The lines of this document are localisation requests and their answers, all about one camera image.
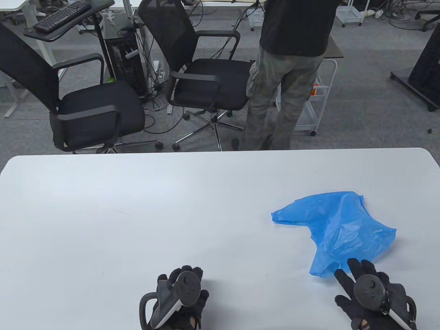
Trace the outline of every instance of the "blue plastic bag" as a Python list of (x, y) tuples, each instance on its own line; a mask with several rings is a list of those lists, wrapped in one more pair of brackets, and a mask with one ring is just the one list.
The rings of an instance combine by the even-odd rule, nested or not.
[(374, 220), (353, 191), (313, 195), (272, 213), (277, 224), (307, 226), (316, 243), (310, 274), (333, 276), (338, 268), (349, 273), (349, 258), (374, 261), (396, 239), (396, 229)]

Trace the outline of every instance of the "keyboard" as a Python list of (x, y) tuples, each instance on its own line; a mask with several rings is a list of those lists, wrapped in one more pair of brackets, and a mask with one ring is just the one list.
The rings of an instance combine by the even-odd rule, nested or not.
[(50, 33), (55, 31), (60, 26), (67, 24), (68, 22), (74, 20), (78, 16), (88, 11), (92, 6), (84, 2), (74, 2), (67, 7), (57, 11), (56, 13), (46, 16), (44, 19), (39, 21), (33, 26), (37, 31), (43, 33)]

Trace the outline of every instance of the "chrome chair base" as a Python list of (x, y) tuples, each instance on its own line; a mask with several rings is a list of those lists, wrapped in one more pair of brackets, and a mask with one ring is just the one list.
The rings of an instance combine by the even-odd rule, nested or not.
[(81, 151), (95, 151), (97, 154), (118, 154), (118, 148), (120, 147), (136, 147), (136, 146), (145, 146), (147, 144), (154, 144), (155, 148), (157, 150), (162, 150), (164, 148), (164, 145), (162, 142), (159, 142), (157, 140), (151, 140), (151, 141), (141, 141), (141, 142), (125, 142), (125, 143), (115, 143), (114, 145), (101, 145), (100, 147), (89, 147), (80, 149), (77, 151), (73, 151), (73, 154), (77, 154)]
[(196, 136), (198, 133), (200, 133), (200, 132), (202, 132), (202, 131), (204, 131), (204, 130), (206, 130), (208, 128), (211, 128), (214, 131), (215, 135), (216, 135), (216, 141), (217, 141), (217, 146), (218, 146), (219, 151), (223, 151), (222, 150), (222, 146), (221, 146), (221, 142), (220, 142), (219, 127), (233, 129), (233, 130), (239, 131), (239, 132), (242, 132), (244, 130), (243, 127), (221, 122), (220, 121), (221, 118), (223, 118), (226, 114), (227, 114), (227, 111), (224, 111), (220, 116), (217, 116), (218, 113), (211, 113), (211, 118), (208, 118), (208, 117), (205, 117), (205, 116), (197, 116), (198, 118), (200, 118), (202, 120), (205, 120), (205, 121), (208, 121), (209, 123), (207, 123), (206, 125), (202, 126), (199, 129), (195, 130), (194, 132), (191, 132), (187, 136), (184, 136), (180, 140), (177, 140), (172, 145), (172, 149), (174, 151), (179, 151), (180, 150), (180, 142), (188, 140), (188, 139)]

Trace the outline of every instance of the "hand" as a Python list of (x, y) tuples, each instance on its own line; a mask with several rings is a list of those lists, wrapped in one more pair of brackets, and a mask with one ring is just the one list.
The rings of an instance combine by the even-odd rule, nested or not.
[[(183, 271), (191, 271), (197, 275), (199, 280), (202, 280), (203, 270), (201, 268), (195, 267), (193, 269), (191, 266), (183, 266), (182, 268), (177, 268), (172, 271), (172, 273), (169, 275), (169, 278), (167, 278), (165, 274), (159, 275), (158, 282), (161, 280), (168, 280), (169, 285), (172, 286), (174, 283), (176, 283), (177, 278)], [(200, 329), (202, 326), (202, 311), (203, 308), (205, 308), (208, 297), (209, 293), (207, 290), (200, 291), (200, 297), (193, 306), (182, 306), (179, 311), (174, 312), (168, 321), (165, 322), (165, 325), (171, 327), (172, 329), (178, 330), (193, 330), (197, 326)], [(153, 312), (156, 310), (158, 305), (159, 302), (156, 301), (153, 307)]]
[[(403, 285), (390, 283), (388, 275), (381, 271), (377, 272), (374, 265), (367, 260), (362, 260), (362, 263), (360, 263), (357, 259), (349, 259), (348, 266), (355, 280), (365, 274), (377, 276), (384, 283), (390, 295), (391, 309), (407, 313), (407, 317), (403, 319), (407, 323), (410, 323), (410, 320), (415, 321), (416, 306), (414, 300), (406, 295)], [(391, 316), (384, 315), (380, 311), (370, 311), (364, 308), (354, 295), (353, 288), (355, 282), (342, 269), (337, 269), (334, 276), (351, 298), (350, 300), (345, 296), (338, 295), (334, 301), (352, 320), (351, 326), (353, 330), (403, 330)]]

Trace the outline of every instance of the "office chair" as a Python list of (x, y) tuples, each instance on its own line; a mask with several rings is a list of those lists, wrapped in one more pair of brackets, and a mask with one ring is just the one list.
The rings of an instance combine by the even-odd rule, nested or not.
[(418, 11), (417, 14), (415, 14), (414, 19), (420, 19), (422, 15), (437, 15), (436, 17), (430, 19), (429, 21), (426, 21), (422, 26), (422, 31), (426, 32), (428, 31), (428, 25), (431, 23), (434, 23), (435, 21), (440, 20), (440, 10), (422, 10)]
[[(100, 84), (74, 91), (60, 100), (58, 70), (94, 60), (101, 62)], [(62, 151), (75, 153), (88, 149), (117, 153), (119, 146), (152, 143), (158, 149), (163, 147), (155, 140), (116, 143), (118, 137), (142, 131), (145, 114), (137, 94), (125, 81), (103, 84), (104, 60), (100, 54), (50, 66), (0, 23), (0, 70), (21, 83), (49, 109), (53, 142)]]
[[(167, 101), (173, 106), (201, 109), (195, 115), (209, 121), (176, 141), (173, 150), (180, 149), (180, 142), (212, 128), (218, 149), (222, 151), (218, 126), (238, 131), (243, 128), (223, 123), (220, 119), (241, 110), (248, 101), (246, 84), (251, 64), (232, 60), (240, 34), (237, 31), (194, 31), (180, 0), (143, 0), (138, 16), (155, 38), (170, 67), (165, 91)], [(199, 37), (235, 38), (229, 59), (193, 60)], [(202, 116), (206, 112), (210, 114), (209, 118)]]

